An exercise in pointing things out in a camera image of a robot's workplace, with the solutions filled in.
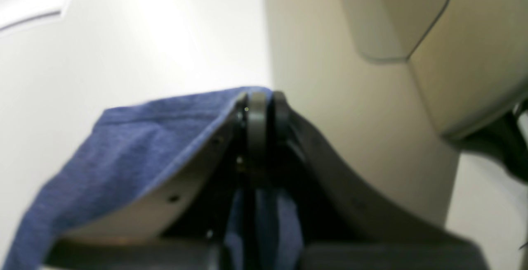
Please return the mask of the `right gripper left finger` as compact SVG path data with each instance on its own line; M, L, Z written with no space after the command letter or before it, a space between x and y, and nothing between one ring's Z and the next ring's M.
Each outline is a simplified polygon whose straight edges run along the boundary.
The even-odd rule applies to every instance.
M47 266L70 270L224 270L236 193L254 242L255 189L269 187L269 95L243 92L226 120L173 174L132 203L71 229Z

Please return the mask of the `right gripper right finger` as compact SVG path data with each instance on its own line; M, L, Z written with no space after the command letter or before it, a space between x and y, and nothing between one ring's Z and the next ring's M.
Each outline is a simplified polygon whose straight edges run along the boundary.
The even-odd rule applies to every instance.
M275 154L307 242L302 270L486 270L480 249L387 199L272 94Z

